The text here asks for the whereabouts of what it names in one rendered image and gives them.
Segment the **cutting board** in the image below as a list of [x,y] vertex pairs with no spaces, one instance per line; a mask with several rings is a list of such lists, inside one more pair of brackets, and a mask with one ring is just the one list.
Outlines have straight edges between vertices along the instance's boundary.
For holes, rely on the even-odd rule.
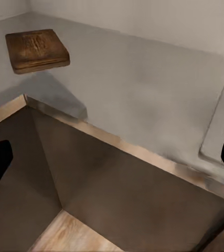
[[5,39],[13,69],[70,59],[67,48],[51,28],[5,34]]

